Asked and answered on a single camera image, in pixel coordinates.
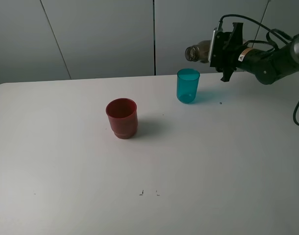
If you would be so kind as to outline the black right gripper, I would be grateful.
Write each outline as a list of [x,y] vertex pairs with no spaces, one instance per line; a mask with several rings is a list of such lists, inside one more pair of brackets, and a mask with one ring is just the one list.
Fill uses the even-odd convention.
[[261,71],[261,60],[262,50],[243,44],[243,23],[233,23],[233,31],[222,49],[223,77],[221,81],[229,82],[232,74],[237,69]]

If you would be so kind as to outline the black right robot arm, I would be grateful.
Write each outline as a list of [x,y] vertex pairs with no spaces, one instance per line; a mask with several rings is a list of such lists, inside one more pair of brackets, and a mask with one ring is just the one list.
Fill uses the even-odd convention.
[[272,50],[259,50],[243,42],[243,23],[233,23],[232,32],[219,32],[214,37],[211,65],[222,72],[223,82],[241,69],[253,74],[257,80],[270,85],[299,71],[299,34],[291,37],[278,29],[268,29],[266,41]]

